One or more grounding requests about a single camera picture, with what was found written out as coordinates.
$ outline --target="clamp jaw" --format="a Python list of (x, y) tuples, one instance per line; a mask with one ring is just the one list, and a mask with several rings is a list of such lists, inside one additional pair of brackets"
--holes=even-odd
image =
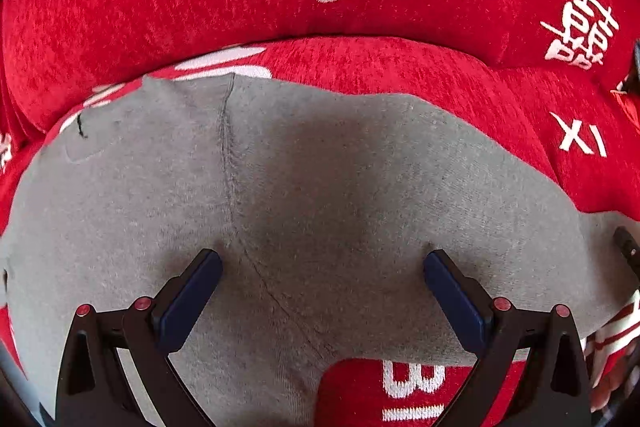
[(116, 348), (129, 349), (140, 378), (167, 426), (214, 427), (168, 359), (187, 340), (222, 276), (222, 260), (202, 250), (155, 298), (126, 310), (76, 310), (62, 356), (56, 425), (153, 427), (131, 392)]
[(513, 362), (529, 348), (524, 373), (500, 427), (587, 427), (590, 384), (569, 308), (517, 309), (464, 277), (444, 250), (428, 254), (424, 277), (462, 347), (478, 361), (434, 427), (480, 427)]

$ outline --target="black stitch mark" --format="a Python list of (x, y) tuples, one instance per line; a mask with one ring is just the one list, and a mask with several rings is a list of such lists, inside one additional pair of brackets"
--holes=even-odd
[(82, 131), (82, 120), (80, 120), (81, 114), (82, 113), (78, 114), (78, 117), (76, 118), (76, 121), (78, 122), (78, 134), (82, 136), (82, 138), (87, 139), (89, 137), (86, 134), (84, 134), (84, 132)]

